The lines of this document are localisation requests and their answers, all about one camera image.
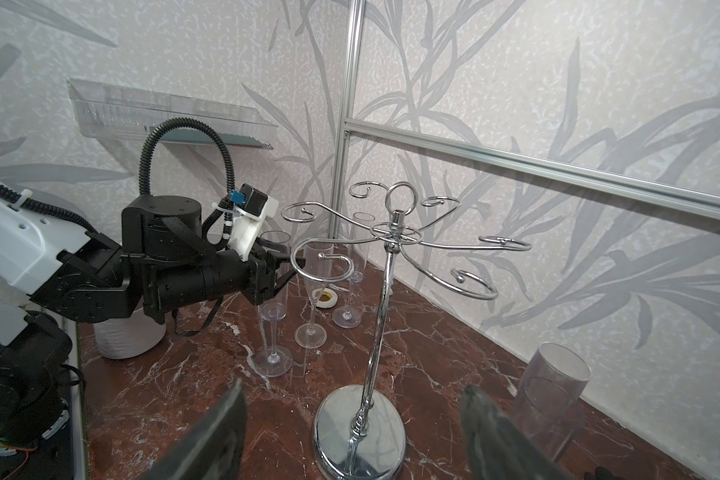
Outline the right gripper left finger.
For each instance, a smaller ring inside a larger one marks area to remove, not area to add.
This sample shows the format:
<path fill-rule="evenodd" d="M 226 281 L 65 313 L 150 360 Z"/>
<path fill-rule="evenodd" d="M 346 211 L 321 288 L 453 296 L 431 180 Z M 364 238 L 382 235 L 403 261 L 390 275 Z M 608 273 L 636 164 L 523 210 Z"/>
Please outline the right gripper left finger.
<path fill-rule="evenodd" d="M 243 382 L 234 385 L 139 479 L 237 479 L 247 425 Z"/>

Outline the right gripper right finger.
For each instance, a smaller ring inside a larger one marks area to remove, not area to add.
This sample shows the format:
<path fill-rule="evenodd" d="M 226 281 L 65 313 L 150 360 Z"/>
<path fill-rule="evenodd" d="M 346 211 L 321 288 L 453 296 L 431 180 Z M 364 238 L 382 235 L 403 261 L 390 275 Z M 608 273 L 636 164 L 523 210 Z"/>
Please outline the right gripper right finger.
<path fill-rule="evenodd" d="M 459 420 L 472 479 L 572 479 L 477 385 L 465 387 Z"/>

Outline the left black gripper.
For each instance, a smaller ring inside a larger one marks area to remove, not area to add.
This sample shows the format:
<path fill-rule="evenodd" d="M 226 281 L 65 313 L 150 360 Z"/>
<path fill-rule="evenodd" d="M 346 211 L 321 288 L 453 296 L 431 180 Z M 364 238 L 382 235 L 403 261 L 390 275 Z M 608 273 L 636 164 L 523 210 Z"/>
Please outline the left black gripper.
<path fill-rule="evenodd" d="M 297 275 L 290 255 L 277 250 L 254 248 L 249 254 L 247 265 L 248 283 L 242 293 L 254 306 L 261 305 L 287 291 L 287 285 Z M 298 268 L 304 268 L 306 259 L 297 256 L 296 265 Z"/>

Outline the clear flute glass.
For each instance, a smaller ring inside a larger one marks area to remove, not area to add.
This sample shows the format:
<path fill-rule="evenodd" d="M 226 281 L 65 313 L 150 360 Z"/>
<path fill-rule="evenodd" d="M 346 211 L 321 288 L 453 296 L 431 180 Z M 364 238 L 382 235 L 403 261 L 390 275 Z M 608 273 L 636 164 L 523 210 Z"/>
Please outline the clear flute glass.
<path fill-rule="evenodd" d="M 308 274 L 304 277 L 306 293 L 310 301 L 310 317 L 307 323 L 301 325 L 295 332 L 295 340 L 301 347 L 312 350 L 322 346 L 326 339 L 325 329 L 316 321 L 317 305 L 325 289 L 325 284 L 314 280 L 314 278 L 328 278 L 331 273 L 332 260 L 326 255 L 333 253 L 333 245 L 330 243 L 310 243 L 303 250 L 305 265 L 304 271 Z"/>
<path fill-rule="evenodd" d="M 253 358 L 256 372 L 267 378 L 287 373 L 293 365 L 290 350 L 278 343 L 278 329 L 287 316 L 288 285 L 271 300 L 258 307 L 263 347 Z"/>
<path fill-rule="evenodd" d="M 352 214 L 352 219 L 355 222 L 367 227 L 372 226 L 376 221 L 374 215 L 363 211 L 354 212 Z M 366 240 L 372 238 L 369 231 L 360 228 L 355 224 L 351 224 L 350 227 L 350 239 Z M 358 293 L 360 284 L 364 278 L 370 245 L 370 241 L 366 243 L 347 245 L 348 256 L 354 262 L 354 271 L 348 279 L 349 285 L 345 304 L 340 308 L 337 308 L 332 316 L 334 324 L 338 327 L 352 329 L 361 324 L 362 312 L 359 310 Z"/>
<path fill-rule="evenodd" d="M 558 461 L 584 426 L 579 398 L 591 370 L 573 350 L 541 344 L 528 363 L 510 409 L 515 426 L 544 455 Z"/>

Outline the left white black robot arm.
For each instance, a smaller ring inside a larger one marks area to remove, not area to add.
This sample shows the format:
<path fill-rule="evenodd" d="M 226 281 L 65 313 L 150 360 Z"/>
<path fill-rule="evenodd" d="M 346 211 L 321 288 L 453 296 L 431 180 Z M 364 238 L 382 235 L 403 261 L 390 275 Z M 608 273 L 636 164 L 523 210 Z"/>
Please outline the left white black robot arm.
<path fill-rule="evenodd" d="M 242 293 L 259 305 L 288 277 L 285 256 L 260 239 L 277 201 L 249 186 L 219 204 L 227 215 L 220 244 L 202 235 L 190 198 L 143 194 L 122 213 L 121 242 L 81 216 L 0 182 L 0 276 L 38 306 L 0 305 L 0 442 L 28 449 L 64 420 L 59 372 L 72 342 L 58 317 L 96 324 L 136 311 L 157 323 L 168 313 Z"/>

